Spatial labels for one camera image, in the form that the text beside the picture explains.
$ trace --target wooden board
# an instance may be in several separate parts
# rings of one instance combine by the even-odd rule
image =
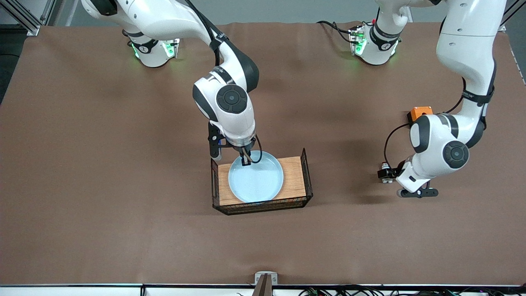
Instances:
[[[283,168],[283,187],[273,200],[299,198],[305,196],[305,183],[299,156],[278,159]],[[219,205],[243,203],[230,190],[228,184],[228,170],[231,164],[222,164],[219,168]]]

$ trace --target orange sensor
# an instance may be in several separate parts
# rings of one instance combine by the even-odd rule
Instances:
[[[422,115],[431,115],[433,114],[433,109],[431,109],[431,106],[426,107],[414,107],[411,109],[411,111],[407,114],[407,119],[409,120],[409,123],[415,122],[420,116]]]

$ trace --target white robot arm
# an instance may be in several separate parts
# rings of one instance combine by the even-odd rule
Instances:
[[[402,6],[422,7],[440,2],[376,1],[380,4],[380,14],[374,28],[370,29],[372,44],[363,48],[365,56],[362,55],[364,61],[371,64],[383,64],[391,56],[390,51],[382,51],[381,47],[385,42],[396,46],[396,40],[407,22],[400,13]],[[453,173],[465,166],[469,160],[469,148],[482,137],[486,109],[494,91],[496,64],[492,54],[493,41],[506,1],[446,2],[449,9],[441,27],[437,56],[444,66],[463,77],[462,109],[454,115],[422,115],[413,123],[410,139],[415,154],[406,159],[401,167],[393,170],[397,182],[405,189],[399,191],[399,195],[403,197],[404,194],[421,197],[422,186],[432,178]],[[392,38],[384,38],[386,34],[390,34],[389,37]]]
[[[216,62],[193,88],[197,106],[209,119],[210,156],[218,160],[221,148],[233,147],[243,165],[257,163],[250,158],[257,136],[248,93],[257,87],[258,67],[187,2],[190,7],[175,0],[82,0],[82,5],[92,17],[119,24],[148,67],[162,66],[172,58],[166,45],[177,38],[198,38],[219,52],[223,63]]]

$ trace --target light blue plate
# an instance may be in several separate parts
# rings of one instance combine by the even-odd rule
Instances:
[[[257,161],[259,156],[259,151],[252,151],[250,158]],[[283,168],[265,151],[259,163],[247,166],[242,166],[241,157],[238,157],[228,171],[228,184],[232,193],[243,202],[269,201],[283,186]]]

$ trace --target brown table surface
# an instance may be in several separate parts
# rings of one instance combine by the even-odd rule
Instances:
[[[156,69],[116,27],[43,27],[1,107],[0,282],[521,284],[526,278],[526,88],[499,33],[488,129],[438,198],[401,199],[375,174],[414,106],[445,111],[461,78],[435,55],[439,24],[409,24],[369,66],[319,24],[222,27],[261,72],[250,93],[264,150],[306,148],[304,209],[225,216],[211,206],[207,122],[192,84],[198,40]],[[398,163],[408,130],[392,138]],[[221,163],[233,161],[225,153]]]

